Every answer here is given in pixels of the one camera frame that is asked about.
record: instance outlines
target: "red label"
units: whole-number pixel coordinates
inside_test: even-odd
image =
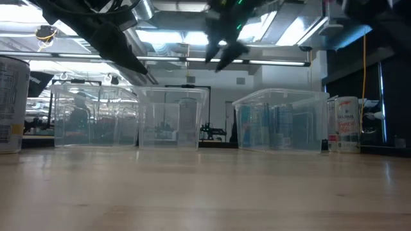
[[[337,141],[337,136],[336,135],[328,135],[328,141]]]
[[[344,101],[344,102],[341,102],[340,103],[340,106],[342,106],[342,105],[348,105],[348,104],[350,104],[351,103],[351,101]]]

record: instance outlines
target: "black panel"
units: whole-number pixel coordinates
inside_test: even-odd
[[[367,55],[371,55],[380,47],[388,46],[375,31],[367,34]],[[350,68],[363,60],[363,37],[355,40],[349,46],[336,51],[327,51],[328,76],[338,74],[342,69]]]
[[[30,84],[28,87],[29,98],[37,98],[47,87],[47,84],[54,77],[54,74],[47,74],[38,71],[30,72]]]
[[[327,92],[332,96],[356,96],[362,98],[363,70],[327,84]],[[365,97],[380,100],[378,64],[367,68]]]
[[[411,66],[402,58],[395,56],[381,63],[385,116],[387,121],[387,140],[394,145],[394,137],[406,139],[411,143]]]

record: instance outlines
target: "ductwork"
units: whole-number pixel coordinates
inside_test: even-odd
[[[160,11],[174,11],[174,12],[203,12],[207,8],[206,1],[195,0],[155,0],[153,5]]]
[[[146,55],[147,54],[147,50],[144,48],[143,43],[140,41],[136,31],[134,28],[130,28],[128,30],[126,30],[124,32],[124,34],[126,35],[126,38],[128,40],[128,42],[130,43],[130,46],[132,47],[133,53],[135,55]],[[148,73],[143,76],[141,74],[138,74],[137,77],[143,82],[146,83],[145,79],[147,79],[148,81],[150,81],[152,84],[157,85],[159,84],[159,82],[154,78],[154,76],[152,74],[150,74],[150,71],[148,71]]]
[[[170,51],[167,44],[152,44],[152,46],[159,56],[173,56],[173,52]]]
[[[155,10],[151,0],[140,0],[140,3],[133,9],[134,16],[143,21],[147,21],[154,16]]]

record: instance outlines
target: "metal pipe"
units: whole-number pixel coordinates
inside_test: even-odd
[[[140,3],[133,9],[134,16],[143,21],[147,21],[154,16],[155,10],[151,0],[140,0]]]

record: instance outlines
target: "black cable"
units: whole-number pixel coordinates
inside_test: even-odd
[[[125,8],[123,10],[118,10],[118,11],[114,11],[114,12],[106,12],[106,13],[77,13],[77,12],[71,12],[69,10],[63,9],[61,8],[59,5],[52,3],[51,1],[48,0],[44,0],[46,2],[48,2],[48,4],[54,8],[54,10],[59,11],[60,13],[65,13],[65,14],[69,14],[69,15],[75,15],[75,16],[83,16],[83,17],[101,17],[101,16],[106,16],[106,15],[116,15],[116,14],[120,14],[120,13],[125,13],[128,11],[131,11],[132,9],[134,9],[139,3],[140,0],[137,0],[135,3],[131,4],[128,8]]]

